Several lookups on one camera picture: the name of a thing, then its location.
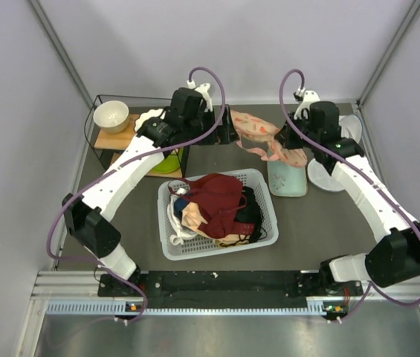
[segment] laundry basket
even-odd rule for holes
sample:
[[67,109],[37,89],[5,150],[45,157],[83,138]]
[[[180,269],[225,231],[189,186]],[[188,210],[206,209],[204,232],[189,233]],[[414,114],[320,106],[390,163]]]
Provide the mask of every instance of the laundry basket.
[[[243,183],[244,186],[248,186],[254,190],[257,203],[261,207],[263,215],[262,227],[267,232],[266,238],[255,243],[236,245],[228,248],[219,248],[213,239],[197,236],[192,240],[185,241],[182,245],[173,245],[169,241],[170,235],[175,232],[170,225],[167,216],[167,206],[170,201],[170,192],[168,187],[170,186],[176,191],[180,187],[184,187],[189,190],[190,186],[178,180],[167,181],[158,189],[158,225],[160,230],[160,241],[162,243],[162,249],[164,250],[165,257],[170,260],[208,257],[210,255],[226,254],[233,251],[244,251],[246,249],[264,247],[266,245],[274,244],[277,241],[279,231],[277,230],[276,214],[274,212],[268,186],[265,183],[262,174],[255,169],[229,171],[223,174],[235,176]],[[203,176],[190,177],[188,180],[195,181],[201,177]]]

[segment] red cloth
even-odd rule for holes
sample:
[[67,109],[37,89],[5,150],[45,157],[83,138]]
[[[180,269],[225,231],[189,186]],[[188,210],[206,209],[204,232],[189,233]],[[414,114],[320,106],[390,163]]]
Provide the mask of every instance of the red cloth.
[[181,196],[190,202],[198,204],[201,215],[208,224],[202,223],[198,229],[209,237],[220,239],[228,234],[252,234],[248,224],[234,222],[242,197],[242,182],[236,177],[212,173],[196,181],[182,181],[190,185],[190,190]]

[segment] white cloth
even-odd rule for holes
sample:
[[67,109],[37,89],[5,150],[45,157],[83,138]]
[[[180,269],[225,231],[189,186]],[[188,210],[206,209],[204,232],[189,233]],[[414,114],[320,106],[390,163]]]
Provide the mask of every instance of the white cloth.
[[[187,190],[185,190],[184,188],[179,188],[176,193],[179,195],[184,195],[185,193],[187,193]],[[185,240],[190,240],[198,236],[196,232],[181,225],[180,220],[177,217],[175,217],[175,208],[173,206],[177,199],[179,199],[177,195],[170,195],[170,203],[167,206],[168,220],[173,230],[175,231],[175,234],[170,235],[170,243],[172,243],[173,245],[183,244]]]

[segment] clothing pile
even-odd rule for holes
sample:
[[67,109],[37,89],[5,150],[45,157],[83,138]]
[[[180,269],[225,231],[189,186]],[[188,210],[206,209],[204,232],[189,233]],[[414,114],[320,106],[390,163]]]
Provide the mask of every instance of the clothing pile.
[[236,177],[213,173],[183,182],[190,190],[169,187],[169,222],[175,231],[173,245],[197,236],[214,239],[220,248],[257,242],[265,238],[261,208],[254,190]]

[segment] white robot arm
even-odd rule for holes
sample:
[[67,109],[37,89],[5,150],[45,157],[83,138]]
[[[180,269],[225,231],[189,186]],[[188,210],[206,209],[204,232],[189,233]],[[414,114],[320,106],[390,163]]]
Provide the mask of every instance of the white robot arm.
[[[175,91],[169,107],[150,110],[136,120],[136,136],[106,171],[114,171],[113,174],[83,192],[80,199],[73,201],[64,214],[69,233],[106,268],[125,280],[138,267],[123,249],[120,234],[110,221],[137,183],[167,155],[157,152],[136,161],[129,162],[130,159],[161,147],[171,147],[199,138],[216,125],[209,94],[210,84],[197,87],[193,81],[188,81],[187,85],[188,88]],[[230,118],[229,107],[222,110],[221,125],[196,144],[229,144],[239,139]],[[68,194],[63,204],[71,197]]]
[[315,159],[346,189],[365,216],[377,243],[368,254],[336,257],[322,262],[320,271],[325,275],[326,285],[368,280],[380,287],[387,287],[419,276],[420,242],[411,224],[419,231],[420,224],[415,217],[400,207],[374,174],[362,148],[352,139],[341,137],[336,105],[320,101],[315,91],[298,89],[294,96],[300,101],[300,105],[289,117],[292,116],[293,124],[298,130],[319,147],[330,149],[357,167],[370,180],[368,182],[347,163],[337,161],[320,148],[307,144],[288,124],[276,135],[276,139],[287,149],[311,148]]

